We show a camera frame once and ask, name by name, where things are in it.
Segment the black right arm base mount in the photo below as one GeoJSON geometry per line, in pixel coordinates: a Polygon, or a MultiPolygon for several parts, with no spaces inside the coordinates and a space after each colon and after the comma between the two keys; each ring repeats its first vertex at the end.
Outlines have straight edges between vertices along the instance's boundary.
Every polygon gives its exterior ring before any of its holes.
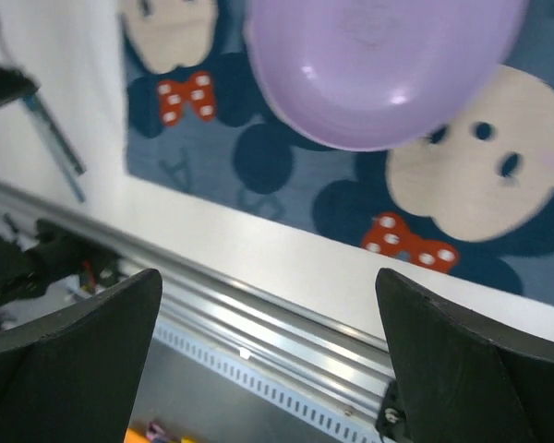
{"type": "Polygon", "coordinates": [[[413,442],[395,379],[386,388],[374,427],[381,442],[413,442]]]}

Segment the purple plastic plate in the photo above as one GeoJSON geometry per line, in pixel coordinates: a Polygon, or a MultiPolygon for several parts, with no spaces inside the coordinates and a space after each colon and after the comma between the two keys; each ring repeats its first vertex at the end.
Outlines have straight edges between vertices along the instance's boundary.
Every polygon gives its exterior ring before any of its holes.
{"type": "Polygon", "coordinates": [[[524,1],[251,1],[261,93],[297,133],[386,150],[458,114],[506,58],[524,1]]]}

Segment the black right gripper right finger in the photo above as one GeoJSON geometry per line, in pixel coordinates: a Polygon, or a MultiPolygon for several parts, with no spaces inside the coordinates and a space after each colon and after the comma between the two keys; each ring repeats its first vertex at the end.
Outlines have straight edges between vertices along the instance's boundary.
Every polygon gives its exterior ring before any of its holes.
{"type": "Polygon", "coordinates": [[[554,442],[554,342],[392,269],[375,284],[413,442],[554,442]]]}

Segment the blue plastic fork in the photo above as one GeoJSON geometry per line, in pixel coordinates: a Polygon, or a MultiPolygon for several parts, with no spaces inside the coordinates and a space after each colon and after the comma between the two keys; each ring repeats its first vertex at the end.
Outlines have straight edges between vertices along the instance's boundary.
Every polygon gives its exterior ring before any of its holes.
{"type": "Polygon", "coordinates": [[[31,121],[78,202],[86,201],[78,178],[87,169],[38,93],[23,98],[31,121]]]}

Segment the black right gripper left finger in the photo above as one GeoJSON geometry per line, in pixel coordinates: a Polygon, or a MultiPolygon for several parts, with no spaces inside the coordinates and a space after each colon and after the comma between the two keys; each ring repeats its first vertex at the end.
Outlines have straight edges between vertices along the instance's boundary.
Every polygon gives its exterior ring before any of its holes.
{"type": "Polygon", "coordinates": [[[146,269],[0,333],[0,442],[121,442],[162,299],[146,269]]]}

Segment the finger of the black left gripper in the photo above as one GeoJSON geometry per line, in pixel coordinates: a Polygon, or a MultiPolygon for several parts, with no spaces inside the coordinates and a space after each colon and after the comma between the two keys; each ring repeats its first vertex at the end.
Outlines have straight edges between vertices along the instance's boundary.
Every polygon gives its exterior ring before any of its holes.
{"type": "Polygon", "coordinates": [[[0,66],[0,108],[37,90],[38,85],[21,71],[0,66]]]}

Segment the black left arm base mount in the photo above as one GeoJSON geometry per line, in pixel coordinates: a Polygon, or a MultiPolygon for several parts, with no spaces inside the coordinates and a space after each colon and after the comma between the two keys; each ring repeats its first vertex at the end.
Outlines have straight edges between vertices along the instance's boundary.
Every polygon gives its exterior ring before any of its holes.
{"type": "MultiPolygon", "coordinates": [[[[17,228],[13,239],[0,235],[0,308],[38,299],[69,277],[77,277],[79,289],[90,295],[120,281],[119,256],[113,250],[47,220],[35,227],[37,244],[27,249],[19,242],[17,228]]],[[[9,321],[0,315],[0,332],[9,321]]]]}

